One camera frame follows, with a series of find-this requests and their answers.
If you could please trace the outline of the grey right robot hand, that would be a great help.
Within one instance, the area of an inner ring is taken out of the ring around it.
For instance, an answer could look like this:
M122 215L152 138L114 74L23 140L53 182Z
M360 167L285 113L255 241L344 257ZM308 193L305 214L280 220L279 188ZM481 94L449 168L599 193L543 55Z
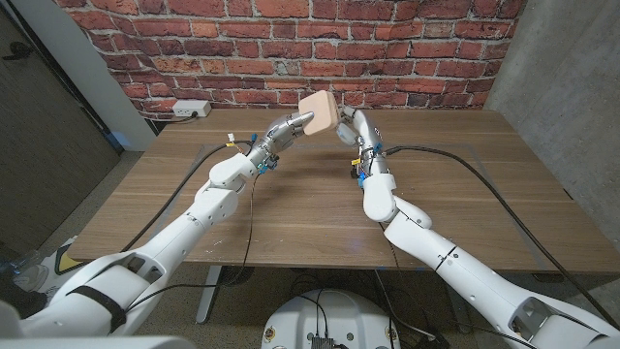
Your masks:
M358 147L357 174L366 177L388 174L384 141L375 123L362 110L345 106L339 112L336 134L344 144Z

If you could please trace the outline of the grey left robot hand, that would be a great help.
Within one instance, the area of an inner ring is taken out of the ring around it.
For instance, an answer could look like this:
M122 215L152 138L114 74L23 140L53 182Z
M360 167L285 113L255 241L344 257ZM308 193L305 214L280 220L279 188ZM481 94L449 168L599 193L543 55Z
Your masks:
M303 134L303 126L314 118L312 111L293 112L273 121L264 135L256 141L247 158L260 169L270 158L291 146Z

